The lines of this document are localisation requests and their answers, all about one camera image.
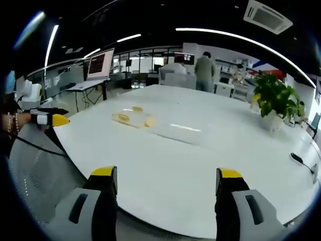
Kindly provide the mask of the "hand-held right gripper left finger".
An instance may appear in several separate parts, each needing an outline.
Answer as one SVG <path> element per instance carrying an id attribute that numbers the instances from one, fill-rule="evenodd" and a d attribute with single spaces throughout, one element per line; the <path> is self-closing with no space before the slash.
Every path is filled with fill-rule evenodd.
<path id="1" fill-rule="evenodd" d="M 55 208 L 50 240 L 116 240 L 117 167 L 98 168 Z"/>

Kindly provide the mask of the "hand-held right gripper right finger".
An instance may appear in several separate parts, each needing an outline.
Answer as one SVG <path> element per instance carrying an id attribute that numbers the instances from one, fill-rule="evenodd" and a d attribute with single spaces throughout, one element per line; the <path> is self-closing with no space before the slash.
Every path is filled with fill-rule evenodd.
<path id="1" fill-rule="evenodd" d="M 235 170 L 216 169 L 215 213 L 216 240 L 283 240 L 289 233 L 276 208 Z"/>

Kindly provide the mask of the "person's left hand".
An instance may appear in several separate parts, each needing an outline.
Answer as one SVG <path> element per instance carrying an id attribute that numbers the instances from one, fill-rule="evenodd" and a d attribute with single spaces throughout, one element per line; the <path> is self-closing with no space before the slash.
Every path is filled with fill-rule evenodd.
<path id="1" fill-rule="evenodd" d="M 30 123 L 31 119 L 32 119 L 32 115 L 30 113 L 28 112 L 19 113 L 17 115 L 17 123 L 18 123 L 19 129 L 22 129 L 25 124 Z"/>

